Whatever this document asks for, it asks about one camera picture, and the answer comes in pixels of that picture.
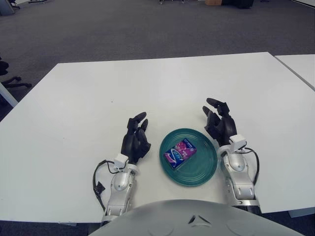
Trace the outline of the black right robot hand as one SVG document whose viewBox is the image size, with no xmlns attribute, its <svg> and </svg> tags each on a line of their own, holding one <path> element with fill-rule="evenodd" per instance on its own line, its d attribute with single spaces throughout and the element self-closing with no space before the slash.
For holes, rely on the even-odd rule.
<svg viewBox="0 0 315 236">
<path fill-rule="evenodd" d="M 230 144 L 229 138 L 237 135 L 237 129 L 234 119 L 229 114 L 228 105 L 213 98 L 207 98 L 206 101 L 217 110 L 218 115 L 208 107 L 202 107 L 203 112 L 207 116 L 205 130 L 218 142 L 220 147 Z"/>
</svg>

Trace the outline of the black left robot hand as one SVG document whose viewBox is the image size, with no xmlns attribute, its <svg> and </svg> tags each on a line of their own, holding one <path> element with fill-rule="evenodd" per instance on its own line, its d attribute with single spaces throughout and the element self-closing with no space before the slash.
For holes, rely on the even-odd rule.
<svg viewBox="0 0 315 236">
<path fill-rule="evenodd" d="M 146 112 L 142 112 L 128 120 L 127 133 L 123 138 L 121 154 L 128 157 L 129 164 L 136 165 L 139 159 L 143 158 L 151 148 L 145 134 L 148 126 L 146 115 Z"/>
</svg>

